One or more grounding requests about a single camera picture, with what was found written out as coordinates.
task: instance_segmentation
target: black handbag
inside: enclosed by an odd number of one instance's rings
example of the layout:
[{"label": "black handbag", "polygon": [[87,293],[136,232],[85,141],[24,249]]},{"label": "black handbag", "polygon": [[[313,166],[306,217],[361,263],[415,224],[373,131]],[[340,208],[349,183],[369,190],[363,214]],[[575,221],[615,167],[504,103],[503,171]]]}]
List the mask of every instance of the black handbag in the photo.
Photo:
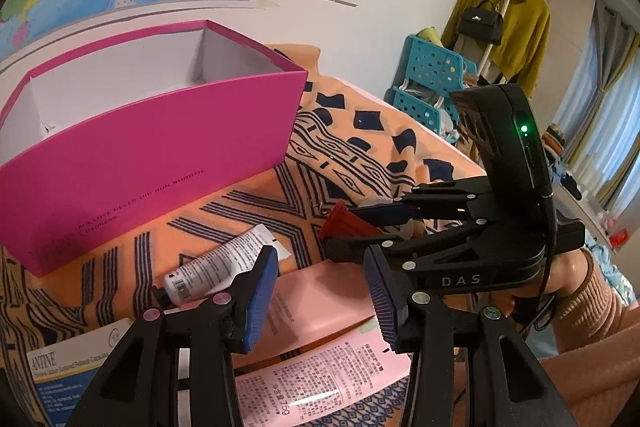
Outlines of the black handbag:
[{"label": "black handbag", "polygon": [[[485,3],[491,5],[491,10],[485,10]],[[489,0],[480,0],[478,6],[467,8],[460,16],[458,33],[477,41],[487,42],[499,46],[502,42],[502,15],[495,10]]]}]

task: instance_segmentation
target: barcode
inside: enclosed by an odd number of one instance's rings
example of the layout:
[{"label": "barcode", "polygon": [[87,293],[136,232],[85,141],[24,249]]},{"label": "barcode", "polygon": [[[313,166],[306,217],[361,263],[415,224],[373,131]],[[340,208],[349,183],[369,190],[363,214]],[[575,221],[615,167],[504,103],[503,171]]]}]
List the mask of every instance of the barcode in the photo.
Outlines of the barcode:
[{"label": "barcode", "polygon": [[180,297],[182,299],[188,299],[189,297],[191,297],[189,288],[187,288],[187,285],[184,283],[182,279],[178,279],[177,281],[175,281],[174,284],[175,284],[175,289],[178,290],[178,293],[180,294]]}]

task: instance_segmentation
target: yellow sweater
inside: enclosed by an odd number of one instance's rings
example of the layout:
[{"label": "yellow sweater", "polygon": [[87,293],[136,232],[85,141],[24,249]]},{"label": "yellow sweater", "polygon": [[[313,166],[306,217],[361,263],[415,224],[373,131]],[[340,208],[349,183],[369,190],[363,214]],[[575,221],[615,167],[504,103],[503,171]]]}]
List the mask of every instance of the yellow sweater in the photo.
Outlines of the yellow sweater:
[{"label": "yellow sweater", "polygon": [[[462,12],[477,6],[479,0],[458,0],[456,7],[442,35],[442,43],[452,48],[458,33],[458,22]],[[549,33],[550,13],[545,0],[526,0],[516,4],[513,1],[504,17],[502,44],[494,46],[491,60],[500,68],[507,79],[517,73],[518,85],[531,97],[536,88],[538,73],[545,55]]]}]

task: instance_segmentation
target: person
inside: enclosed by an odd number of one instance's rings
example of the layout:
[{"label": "person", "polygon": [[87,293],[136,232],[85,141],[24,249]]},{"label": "person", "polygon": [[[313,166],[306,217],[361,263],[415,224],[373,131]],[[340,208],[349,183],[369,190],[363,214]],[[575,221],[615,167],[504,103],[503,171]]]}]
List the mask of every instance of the person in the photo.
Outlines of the person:
[{"label": "person", "polygon": [[[509,315],[514,298],[538,295],[541,279],[492,292],[491,301]],[[580,427],[610,427],[640,380],[638,301],[623,306],[588,250],[556,256],[545,292],[556,293],[552,327],[559,355],[541,364]],[[464,368],[456,367],[457,393],[464,380]],[[455,426],[464,425],[464,409],[456,408]]]}]

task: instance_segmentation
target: pink box package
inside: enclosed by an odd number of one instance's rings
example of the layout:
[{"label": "pink box package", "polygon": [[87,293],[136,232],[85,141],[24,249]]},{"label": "pink box package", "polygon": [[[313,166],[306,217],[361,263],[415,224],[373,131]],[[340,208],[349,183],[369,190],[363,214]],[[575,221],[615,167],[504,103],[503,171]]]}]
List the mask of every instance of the pink box package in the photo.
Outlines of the pink box package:
[{"label": "pink box package", "polygon": [[273,168],[306,76],[210,21],[121,34],[34,68],[0,112],[0,244],[42,277]]}]

